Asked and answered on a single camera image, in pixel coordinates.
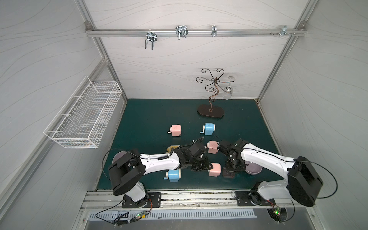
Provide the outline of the clear dark red tray front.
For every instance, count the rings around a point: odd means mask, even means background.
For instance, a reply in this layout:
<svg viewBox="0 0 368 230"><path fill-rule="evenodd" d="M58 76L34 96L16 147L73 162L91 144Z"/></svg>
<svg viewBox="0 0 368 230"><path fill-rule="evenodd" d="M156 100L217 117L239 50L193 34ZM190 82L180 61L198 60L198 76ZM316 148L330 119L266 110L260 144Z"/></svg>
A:
<svg viewBox="0 0 368 230"><path fill-rule="evenodd" d="M234 172L223 171L223 177L233 179L235 177L235 173Z"/></svg>

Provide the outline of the pink sharpener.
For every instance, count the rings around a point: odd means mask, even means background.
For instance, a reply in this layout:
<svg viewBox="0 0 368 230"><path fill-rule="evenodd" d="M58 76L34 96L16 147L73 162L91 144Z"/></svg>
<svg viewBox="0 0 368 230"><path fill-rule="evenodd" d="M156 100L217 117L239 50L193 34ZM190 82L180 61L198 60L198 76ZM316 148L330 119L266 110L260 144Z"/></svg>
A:
<svg viewBox="0 0 368 230"><path fill-rule="evenodd" d="M182 134L181 125L172 125L167 133L171 134L173 137L180 137Z"/></svg>
<svg viewBox="0 0 368 230"><path fill-rule="evenodd" d="M219 143L217 141L209 141L207 143L207 150L210 154L216 154L219 150Z"/></svg>
<svg viewBox="0 0 368 230"><path fill-rule="evenodd" d="M221 165L219 163L212 163L212 169L209 170L209 176L218 177L221 174Z"/></svg>

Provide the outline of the pink sharpener front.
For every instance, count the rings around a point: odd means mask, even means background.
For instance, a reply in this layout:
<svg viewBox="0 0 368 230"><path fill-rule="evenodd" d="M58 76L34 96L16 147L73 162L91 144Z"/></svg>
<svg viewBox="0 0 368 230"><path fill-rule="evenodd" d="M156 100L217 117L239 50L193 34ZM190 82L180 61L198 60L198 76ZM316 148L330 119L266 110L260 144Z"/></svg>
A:
<svg viewBox="0 0 368 230"><path fill-rule="evenodd" d="M221 165L219 163L212 163L212 169L209 170L209 176L218 177L221 174Z"/></svg>

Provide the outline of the yellow pencil sharpener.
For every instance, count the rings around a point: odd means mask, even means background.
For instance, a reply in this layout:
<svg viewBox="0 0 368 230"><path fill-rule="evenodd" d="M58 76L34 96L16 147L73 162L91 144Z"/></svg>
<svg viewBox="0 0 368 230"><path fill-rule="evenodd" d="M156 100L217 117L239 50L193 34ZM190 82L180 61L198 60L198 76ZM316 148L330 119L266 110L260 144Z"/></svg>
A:
<svg viewBox="0 0 368 230"><path fill-rule="evenodd" d="M171 145L166 149L166 153L170 153L173 149L180 147L179 145Z"/></svg>

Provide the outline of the blue sharpener front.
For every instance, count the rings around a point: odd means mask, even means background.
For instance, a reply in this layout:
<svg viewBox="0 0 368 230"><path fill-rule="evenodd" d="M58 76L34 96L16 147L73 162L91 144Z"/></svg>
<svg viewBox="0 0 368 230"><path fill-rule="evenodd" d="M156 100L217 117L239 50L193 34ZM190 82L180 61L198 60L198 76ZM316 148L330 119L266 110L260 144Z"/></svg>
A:
<svg viewBox="0 0 368 230"><path fill-rule="evenodd" d="M164 180L169 180L171 183L178 182L181 179L181 170L169 170L166 172Z"/></svg>

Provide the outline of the blue sharpener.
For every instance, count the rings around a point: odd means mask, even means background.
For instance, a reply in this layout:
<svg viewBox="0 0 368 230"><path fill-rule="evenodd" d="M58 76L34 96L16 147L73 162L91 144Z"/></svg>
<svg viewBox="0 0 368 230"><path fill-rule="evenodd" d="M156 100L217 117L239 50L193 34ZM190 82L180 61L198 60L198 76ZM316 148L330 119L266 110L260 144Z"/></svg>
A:
<svg viewBox="0 0 368 230"><path fill-rule="evenodd" d="M169 180L171 183L178 182L181 179L181 170L169 170L166 172L164 180Z"/></svg>
<svg viewBox="0 0 368 230"><path fill-rule="evenodd" d="M203 125L203 130L200 133L204 135L212 135L215 130L216 130L215 124L206 123Z"/></svg>

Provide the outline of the blue sharpener back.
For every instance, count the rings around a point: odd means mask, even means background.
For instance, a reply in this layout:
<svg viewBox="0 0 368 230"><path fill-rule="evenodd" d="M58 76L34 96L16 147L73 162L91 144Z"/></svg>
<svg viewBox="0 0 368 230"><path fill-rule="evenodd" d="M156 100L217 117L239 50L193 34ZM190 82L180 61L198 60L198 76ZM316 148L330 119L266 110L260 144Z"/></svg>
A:
<svg viewBox="0 0 368 230"><path fill-rule="evenodd" d="M216 130L215 124L206 123L203 125L203 130L200 133L204 135L212 135L215 130Z"/></svg>

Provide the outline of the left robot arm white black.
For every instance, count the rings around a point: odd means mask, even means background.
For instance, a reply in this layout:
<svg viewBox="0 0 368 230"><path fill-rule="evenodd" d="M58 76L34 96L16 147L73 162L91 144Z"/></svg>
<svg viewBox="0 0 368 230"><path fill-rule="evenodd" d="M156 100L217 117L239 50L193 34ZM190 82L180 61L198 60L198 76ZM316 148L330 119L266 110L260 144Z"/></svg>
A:
<svg viewBox="0 0 368 230"><path fill-rule="evenodd" d="M140 179L150 173L191 168L195 172L213 170L215 165L207 157L202 138L193 143L178 146L161 154L143 154L137 149L120 151L108 167L109 178L115 196L124 195L134 205L142 207L149 200L149 194Z"/></svg>

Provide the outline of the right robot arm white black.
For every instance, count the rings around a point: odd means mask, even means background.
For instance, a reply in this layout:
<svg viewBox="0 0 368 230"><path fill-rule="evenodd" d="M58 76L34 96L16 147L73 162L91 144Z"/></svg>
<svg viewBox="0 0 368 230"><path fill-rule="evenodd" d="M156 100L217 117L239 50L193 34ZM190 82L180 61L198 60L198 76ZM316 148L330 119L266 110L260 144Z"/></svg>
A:
<svg viewBox="0 0 368 230"><path fill-rule="evenodd" d="M315 205L323 181L307 158L281 156L242 139L235 143L220 141L218 151L227 156L225 168L232 173L245 172L254 164L281 177L257 182L245 195L253 205L260 206L270 199L292 199L305 207Z"/></svg>

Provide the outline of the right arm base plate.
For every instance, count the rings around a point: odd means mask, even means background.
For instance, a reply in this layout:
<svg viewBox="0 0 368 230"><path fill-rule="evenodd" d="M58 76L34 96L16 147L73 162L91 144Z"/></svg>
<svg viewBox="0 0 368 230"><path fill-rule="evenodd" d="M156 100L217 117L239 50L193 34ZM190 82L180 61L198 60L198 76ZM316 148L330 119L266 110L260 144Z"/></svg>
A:
<svg viewBox="0 0 368 230"><path fill-rule="evenodd" d="M251 191L235 191L234 198L237 202L237 206L240 207L272 206L276 204L274 199L263 199L257 192Z"/></svg>

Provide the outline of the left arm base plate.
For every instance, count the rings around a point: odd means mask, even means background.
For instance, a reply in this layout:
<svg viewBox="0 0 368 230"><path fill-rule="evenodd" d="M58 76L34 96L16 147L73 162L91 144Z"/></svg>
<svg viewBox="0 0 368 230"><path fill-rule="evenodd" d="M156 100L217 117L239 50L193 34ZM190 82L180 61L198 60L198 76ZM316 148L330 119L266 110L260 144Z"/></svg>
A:
<svg viewBox="0 0 368 230"><path fill-rule="evenodd" d="M161 196L160 192L148 192L147 195L140 201L134 202L131 197L124 195L122 208L123 209L136 209L145 208L149 209L151 206L153 208L159 208L161 206Z"/></svg>

